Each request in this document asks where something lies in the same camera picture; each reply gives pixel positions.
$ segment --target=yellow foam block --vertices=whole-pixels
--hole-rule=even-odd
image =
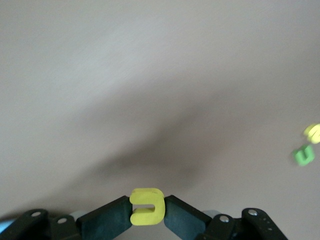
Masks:
[[[136,208],[130,217],[132,225],[147,226],[159,224],[165,217],[165,195],[157,188],[136,188],[130,195],[134,205],[154,205],[151,208]]]
[[[320,143],[320,124],[311,124],[304,130],[303,134],[307,136],[309,142]]]

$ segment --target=green u-shaped block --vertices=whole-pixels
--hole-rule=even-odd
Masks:
[[[315,159],[315,153],[311,145],[303,145],[293,151],[293,157],[300,166],[305,166]]]

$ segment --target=gray surface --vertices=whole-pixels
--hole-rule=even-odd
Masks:
[[[0,215],[138,187],[320,236],[320,1],[1,1]],[[163,225],[119,239],[175,239]]]

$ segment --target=yellow u-shaped block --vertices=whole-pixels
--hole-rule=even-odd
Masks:
[[[313,144],[320,143],[320,124],[312,124],[304,130],[304,135],[307,136],[309,142]]]
[[[157,188],[136,188],[130,195],[133,205],[154,205],[152,208],[136,208],[130,217],[132,225],[159,224],[165,217],[165,195]]]

